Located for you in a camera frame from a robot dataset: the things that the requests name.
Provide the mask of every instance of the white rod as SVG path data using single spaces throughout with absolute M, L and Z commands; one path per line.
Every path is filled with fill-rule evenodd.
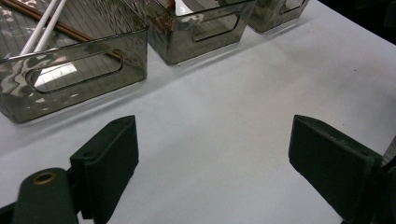
M 193 11 L 184 4 L 183 0 L 175 0 L 175 8 L 177 16 L 193 13 Z
M 59 4 L 58 8 L 56 9 L 55 13 L 53 14 L 52 18 L 50 19 L 50 22 L 46 28 L 46 31 L 41 36 L 40 41 L 38 41 L 37 47 L 35 47 L 35 52 L 41 51 L 44 49 L 44 47 L 46 47 L 47 42 L 50 39 L 50 33 L 52 33 L 52 30 L 55 27 L 55 24 L 58 21 L 58 18 L 61 15 L 62 10 L 64 9 L 65 3 L 66 3 L 66 0 L 62 0 L 61 3 Z
M 31 53 L 33 51 L 33 47 L 35 46 L 35 43 L 37 42 L 38 37 L 40 36 L 41 32 L 43 31 L 44 25 L 46 24 L 51 11 L 55 8 L 56 3 L 58 0 L 52 0 L 47 8 L 47 10 L 44 12 L 43 16 L 41 17 L 40 21 L 37 24 L 37 27 L 33 31 L 33 33 L 30 35 L 29 39 L 26 42 L 26 45 L 23 47 L 20 55 Z

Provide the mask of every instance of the plastic bin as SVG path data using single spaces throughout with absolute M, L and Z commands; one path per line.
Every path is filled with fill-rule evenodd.
M 43 12 L 50 0 L 30 1 Z M 48 50 L 18 56 L 37 20 L 0 4 L 0 111 L 36 119 L 147 77 L 147 25 L 121 0 L 67 1 Z
M 238 42 L 255 0 L 183 0 L 194 13 L 177 16 L 168 0 L 129 0 L 149 24 L 148 42 L 168 64 Z
M 264 33 L 285 22 L 297 19 L 309 0 L 257 0 L 248 25 Z

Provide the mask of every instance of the white tabletop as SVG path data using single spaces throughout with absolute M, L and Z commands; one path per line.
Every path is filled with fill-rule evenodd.
M 140 163 L 110 223 L 340 223 L 289 163 L 292 119 L 322 119 L 384 153 L 396 134 L 396 47 L 316 0 L 282 28 L 247 28 L 179 66 L 148 48 L 144 83 L 24 125 L 0 116 L 0 206 L 26 176 L 68 168 L 107 123 L 136 115 Z

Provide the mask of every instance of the screw hole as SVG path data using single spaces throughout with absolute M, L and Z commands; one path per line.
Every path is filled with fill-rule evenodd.
M 35 185 L 45 185 L 51 182 L 56 178 L 56 174 L 54 172 L 45 172 L 37 175 L 33 180 Z

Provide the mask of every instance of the wooden stick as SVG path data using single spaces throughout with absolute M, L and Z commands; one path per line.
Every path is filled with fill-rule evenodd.
M 0 2 L 2 2 L 3 4 L 5 4 L 8 7 L 11 7 L 17 11 L 19 11 L 20 13 L 34 19 L 35 21 L 39 21 L 41 19 L 41 17 L 43 16 L 43 13 L 33 7 L 29 7 L 27 5 L 25 5 L 22 2 L 19 2 L 17 0 L 0 0 Z M 76 39 L 77 41 L 80 42 L 88 42 L 93 40 L 92 37 L 83 34 L 82 32 L 74 29 L 73 27 L 58 21 L 55 25 L 55 30 L 64 33 L 65 35 L 69 35 L 70 37 Z M 120 55 L 116 52 L 110 52 L 108 53 L 111 56 L 117 58 L 120 60 Z
M 168 5 L 166 5 L 166 10 L 168 10 L 168 11 L 170 11 L 171 9 L 172 9 L 172 7 L 174 7 L 175 6 L 175 0 L 169 0 L 168 1 Z

